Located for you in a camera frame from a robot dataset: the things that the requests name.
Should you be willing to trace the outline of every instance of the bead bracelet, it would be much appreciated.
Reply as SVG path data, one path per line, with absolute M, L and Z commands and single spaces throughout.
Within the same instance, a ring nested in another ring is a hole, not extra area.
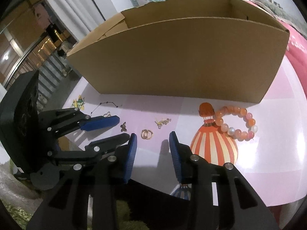
M 249 131 L 241 131 L 240 129 L 234 129 L 233 127 L 229 127 L 228 124 L 224 123 L 223 116 L 227 114 L 238 115 L 244 118 L 247 122 L 247 126 L 249 127 Z M 258 126 L 256 125 L 256 120 L 253 119 L 253 115 L 248 113 L 246 108 L 234 107 L 234 106 L 223 106 L 219 111 L 217 111 L 214 115 L 215 123 L 217 126 L 221 127 L 222 132 L 227 132 L 228 135 L 233 138 L 237 138 L 238 140 L 246 140 L 249 141 L 253 139 L 255 133 L 258 131 Z

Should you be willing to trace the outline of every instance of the white curtain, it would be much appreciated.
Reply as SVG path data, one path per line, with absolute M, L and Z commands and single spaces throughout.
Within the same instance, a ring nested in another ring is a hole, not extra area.
M 104 22 L 92 0 L 47 0 L 47 2 L 78 41 Z

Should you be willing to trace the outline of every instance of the orange bead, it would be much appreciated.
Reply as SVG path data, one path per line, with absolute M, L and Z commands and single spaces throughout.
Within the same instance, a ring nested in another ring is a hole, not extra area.
M 229 113 L 233 113 L 234 107 L 232 105 L 228 106 L 228 111 L 229 111 Z
M 241 108 L 240 108 L 240 107 L 237 107 L 237 106 L 236 106 L 236 107 L 234 108 L 235 114 L 239 114 L 240 111 L 241 111 Z
M 221 126 L 224 123 L 224 120 L 222 118 L 217 118 L 215 120 L 215 123 L 216 123 L 217 126 Z
M 245 140 L 245 139 L 247 139 L 248 138 L 248 133 L 246 132 L 246 131 L 243 131 L 242 133 L 241 133 L 241 139 L 242 140 Z
M 253 125 L 255 125 L 256 124 L 256 120 L 255 119 L 250 119 L 250 120 L 248 120 L 248 125 L 250 126 L 250 127 L 252 127 Z
M 241 114 L 242 116 L 245 116 L 245 115 L 247 114 L 247 112 L 248 112 L 248 110 L 245 109 L 245 108 L 241 108 L 241 110 L 240 110 L 240 114 Z
M 227 106 L 223 106 L 223 107 L 221 108 L 221 112 L 222 112 L 224 115 L 229 114 L 229 111 L 228 111 Z
M 222 113 L 221 111 L 217 111 L 217 112 L 215 113 L 215 116 L 216 116 L 217 118 L 223 117 L 223 113 Z

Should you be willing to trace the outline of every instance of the table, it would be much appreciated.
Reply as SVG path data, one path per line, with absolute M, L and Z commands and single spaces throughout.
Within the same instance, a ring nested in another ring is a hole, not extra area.
M 288 61 L 283 58 L 278 73 L 265 97 L 259 104 L 223 100 L 164 97 L 145 95 L 99 94 L 85 78 L 81 78 L 63 108 L 72 106 L 73 99 L 85 99 L 83 112 L 93 117 L 110 111 L 120 117 L 120 123 L 105 131 L 77 130 L 67 135 L 81 149 L 91 141 L 121 133 L 120 125 L 126 122 L 127 133 L 136 133 L 138 148 L 132 179 L 171 194 L 178 182 L 168 148 L 168 136 L 175 131 L 179 142 L 190 145 L 193 136 L 203 124 L 198 108 L 209 102 L 215 110 L 224 105 L 246 107 L 259 127 L 254 140 L 237 142 L 237 169 L 254 187 L 267 206 L 290 203 L 307 194 L 307 100 Z M 158 129 L 155 121 L 171 118 L 171 122 Z M 245 122 L 232 115 L 224 117 L 229 125 L 244 129 Z M 150 129 L 151 140 L 141 138 L 141 131 Z

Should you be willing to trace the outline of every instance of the blue gripper pad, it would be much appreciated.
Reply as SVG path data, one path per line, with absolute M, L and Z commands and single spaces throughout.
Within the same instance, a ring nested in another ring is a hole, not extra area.
M 133 163 L 134 163 L 134 159 L 135 159 L 135 154 L 136 154 L 136 149 L 137 149 L 137 145 L 138 145 L 138 139 L 136 134 L 132 133 L 128 142 L 128 147 L 129 147 L 129 151 L 128 151 L 128 156 L 127 156 L 127 161 L 125 163 L 125 170 L 124 170 L 124 183 L 126 184 L 132 174 L 132 168 L 133 168 Z
M 118 116 L 111 117 L 94 117 L 85 122 L 80 122 L 80 129 L 83 131 L 93 131 L 107 127 L 116 126 L 119 123 Z
M 169 149 L 171 150 L 176 178 L 178 182 L 181 183 L 182 182 L 182 169 L 181 169 L 180 156 L 177 150 L 178 146 L 179 146 L 179 141 L 177 139 L 176 133 L 172 131 L 169 134 Z

